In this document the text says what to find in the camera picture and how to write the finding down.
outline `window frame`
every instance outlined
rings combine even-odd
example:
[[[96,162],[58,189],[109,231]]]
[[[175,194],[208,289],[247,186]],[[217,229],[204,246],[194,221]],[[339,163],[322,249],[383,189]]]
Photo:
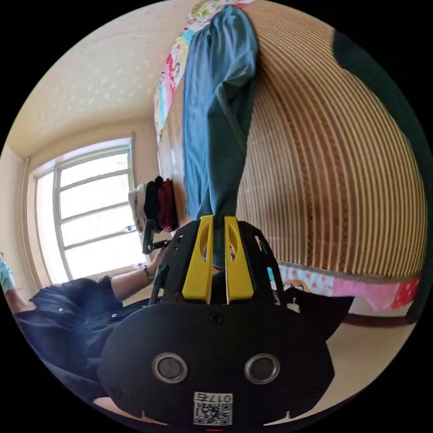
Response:
[[[47,270],[45,257],[44,257],[44,254],[42,252],[41,240],[40,240],[40,236],[39,236],[38,221],[37,221],[37,188],[38,188],[39,179],[41,177],[49,174],[50,172],[54,172],[52,205],[53,205],[55,236],[56,236],[56,240],[57,240],[57,247],[59,249],[60,257],[61,257],[61,260],[63,262],[66,276],[67,276],[69,281],[72,281],[73,276],[72,276],[71,270],[69,268],[68,261],[66,259],[65,251],[67,251],[68,249],[72,249],[72,248],[81,246],[81,245],[87,245],[87,244],[90,244],[93,242],[97,242],[97,241],[101,241],[101,240],[105,240],[105,239],[110,239],[110,238],[113,238],[116,236],[126,235],[126,234],[131,233],[131,232],[137,232],[136,227],[133,226],[131,231],[124,231],[124,230],[118,231],[118,232],[115,232],[115,233],[112,233],[109,235],[99,236],[99,237],[93,238],[91,240],[86,240],[83,242],[79,242],[79,243],[75,243],[75,244],[67,245],[67,246],[64,245],[63,237],[62,237],[62,233],[61,233],[61,224],[65,223],[65,222],[68,222],[68,221],[71,221],[74,219],[78,219],[78,218],[84,217],[86,215],[92,215],[95,213],[99,213],[99,212],[104,211],[104,210],[114,209],[114,208],[126,206],[126,205],[129,206],[129,201],[128,201],[128,198],[126,197],[126,200],[122,203],[117,203],[117,204],[114,204],[111,206],[106,206],[106,207],[102,207],[99,209],[94,209],[94,210],[91,210],[88,212],[83,212],[83,213],[69,216],[66,218],[61,218],[61,215],[60,215],[60,193],[62,191],[67,190],[67,189],[70,189],[70,188],[73,188],[73,187],[76,187],[76,186],[79,186],[82,184],[86,184],[89,182],[94,182],[96,180],[106,179],[106,178],[113,177],[116,175],[124,175],[124,174],[128,175],[129,190],[131,191],[132,189],[134,189],[134,169],[133,169],[133,160],[132,160],[132,152],[131,152],[131,148],[132,148],[131,145],[133,142],[133,137],[125,137],[124,140],[125,140],[125,144],[120,144],[120,145],[116,145],[116,146],[109,147],[109,148],[103,148],[103,149],[98,149],[98,150],[94,150],[94,151],[89,151],[86,153],[82,153],[79,156],[72,157],[70,159],[63,160],[63,161],[57,160],[55,162],[54,166],[48,167],[46,170],[40,170],[37,173],[37,175],[35,175],[36,187],[35,187],[34,205],[35,205],[35,216],[36,216],[37,241],[39,244],[39,250],[41,252],[42,260],[44,262],[45,271],[46,271],[46,274],[48,276],[48,279],[50,280],[51,285],[53,284],[53,282],[52,282],[51,276]],[[103,175],[93,176],[93,177],[84,179],[82,181],[74,182],[72,184],[66,185],[64,187],[60,186],[60,177],[61,177],[62,170],[65,170],[67,168],[70,168],[70,167],[73,167],[73,166],[76,166],[79,164],[84,164],[86,162],[95,161],[95,160],[98,160],[98,159],[101,159],[104,157],[110,157],[110,156],[120,155],[120,154],[125,154],[125,153],[128,156],[128,168],[127,169],[112,171],[110,173],[106,173]],[[143,255],[143,262],[144,263],[150,263],[150,261],[151,261],[150,257],[144,254]],[[134,269],[135,269],[135,264],[128,266],[128,267],[123,267],[123,268],[113,269],[111,271],[106,271],[106,272],[101,273],[101,274],[89,275],[89,276],[86,276],[86,278],[98,280],[104,276],[121,275],[121,274],[130,272]]]

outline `black shirt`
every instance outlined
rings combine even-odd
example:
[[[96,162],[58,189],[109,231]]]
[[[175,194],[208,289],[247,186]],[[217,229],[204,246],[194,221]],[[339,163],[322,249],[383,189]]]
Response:
[[[43,363],[84,401],[106,397],[97,378],[102,348],[116,325],[148,300],[124,307],[109,277],[47,287],[30,300],[37,308],[15,318]]]

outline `textured ceiling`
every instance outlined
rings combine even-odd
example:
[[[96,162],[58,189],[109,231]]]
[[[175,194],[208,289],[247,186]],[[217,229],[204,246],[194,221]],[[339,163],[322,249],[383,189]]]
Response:
[[[81,40],[34,88],[12,126],[9,146],[28,157],[78,131],[153,117],[159,71],[196,2],[146,6]]]

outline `white folded clothing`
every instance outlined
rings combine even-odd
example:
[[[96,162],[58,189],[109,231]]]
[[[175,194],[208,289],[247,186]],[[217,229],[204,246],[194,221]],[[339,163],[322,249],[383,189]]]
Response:
[[[128,193],[128,201],[134,217],[135,227],[139,233],[143,232],[146,223],[146,214],[144,213],[144,201],[146,199],[146,185],[140,184]]]

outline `striped bamboo mat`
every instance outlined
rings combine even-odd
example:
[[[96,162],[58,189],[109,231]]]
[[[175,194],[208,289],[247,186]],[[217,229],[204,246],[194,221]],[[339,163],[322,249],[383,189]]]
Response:
[[[260,44],[237,217],[278,260],[348,277],[418,275],[426,201],[410,146],[381,102],[332,56],[333,29],[276,3],[244,12]],[[182,86],[159,143],[184,216]]]

